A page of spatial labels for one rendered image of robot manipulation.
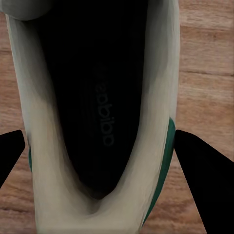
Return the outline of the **gym shoe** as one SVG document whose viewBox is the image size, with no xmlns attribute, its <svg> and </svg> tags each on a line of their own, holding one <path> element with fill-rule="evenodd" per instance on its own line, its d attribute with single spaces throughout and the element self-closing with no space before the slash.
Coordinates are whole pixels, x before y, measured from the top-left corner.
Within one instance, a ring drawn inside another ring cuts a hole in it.
<svg viewBox="0 0 234 234">
<path fill-rule="evenodd" d="M 178 0 L 0 0 L 37 234 L 139 234 L 176 140 Z"/>
</svg>

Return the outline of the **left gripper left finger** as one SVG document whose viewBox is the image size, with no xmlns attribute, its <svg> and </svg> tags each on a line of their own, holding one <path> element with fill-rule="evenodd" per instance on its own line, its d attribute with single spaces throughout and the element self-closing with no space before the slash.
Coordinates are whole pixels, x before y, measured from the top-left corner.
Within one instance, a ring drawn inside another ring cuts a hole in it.
<svg viewBox="0 0 234 234">
<path fill-rule="evenodd" d="M 0 188 L 25 148 L 21 130 L 0 135 Z"/>
</svg>

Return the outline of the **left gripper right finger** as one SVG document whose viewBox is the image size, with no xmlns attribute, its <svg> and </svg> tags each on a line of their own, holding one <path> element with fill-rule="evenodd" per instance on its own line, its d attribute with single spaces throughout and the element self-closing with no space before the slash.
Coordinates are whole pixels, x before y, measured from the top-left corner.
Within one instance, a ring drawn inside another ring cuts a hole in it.
<svg viewBox="0 0 234 234">
<path fill-rule="evenodd" d="M 207 234 L 234 234 L 234 162 L 182 130 L 174 149 Z"/>
</svg>

